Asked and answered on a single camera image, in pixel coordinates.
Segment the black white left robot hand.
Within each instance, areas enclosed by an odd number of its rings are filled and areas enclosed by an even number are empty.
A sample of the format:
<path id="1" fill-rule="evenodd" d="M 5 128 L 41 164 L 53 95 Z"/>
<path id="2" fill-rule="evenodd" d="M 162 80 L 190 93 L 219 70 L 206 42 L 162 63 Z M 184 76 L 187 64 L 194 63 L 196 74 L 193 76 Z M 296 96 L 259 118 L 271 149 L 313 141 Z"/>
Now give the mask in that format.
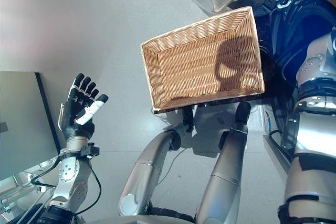
<path id="1" fill-rule="evenodd" d="M 83 73 L 77 74 L 70 86 L 67 100 L 60 106 L 58 127 L 65 139 L 85 137 L 95 132 L 93 116 L 106 104 L 106 94 L 99 94 L 96 83 Z"/>

